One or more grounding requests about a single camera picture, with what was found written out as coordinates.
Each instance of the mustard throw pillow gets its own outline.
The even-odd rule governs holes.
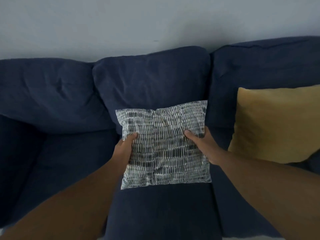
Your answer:
[[[229,151],[278,163],[301,162],[320,148],[320,85],[239,88]]]

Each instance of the white wall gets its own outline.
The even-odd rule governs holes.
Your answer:
[[[320,0],[0,0],[0,59],[95,61],[320,35]]]

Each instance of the black and white pillow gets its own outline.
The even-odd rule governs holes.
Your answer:
[[[138,133],[121,189],[211,182],[206,156],[184,136],[185,130],[204,136],[206,108],[205,100],[157,110],[116,110],[123,140]]]

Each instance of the navy blue sofa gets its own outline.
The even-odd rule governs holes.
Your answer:
[[[116,109],[208,100],[206,125],[227,149],[237,90],[320,84],[320,37],[183,47],[95,63],[0,60],[0,228],[94,172],[112,156]],[[320,154],[291,164],[320,174]],[[280,234],[220,167],[212,183],[118,190],[105,239],[222,239]]]

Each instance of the forearm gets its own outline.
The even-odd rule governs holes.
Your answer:
[[[320,176],[274,162],[212,154],[246,201],[287,240],[320,234]]]
[[[88,177],[40,204],[0,239],[96,240],[108,215],[120,171],[111,159]]]

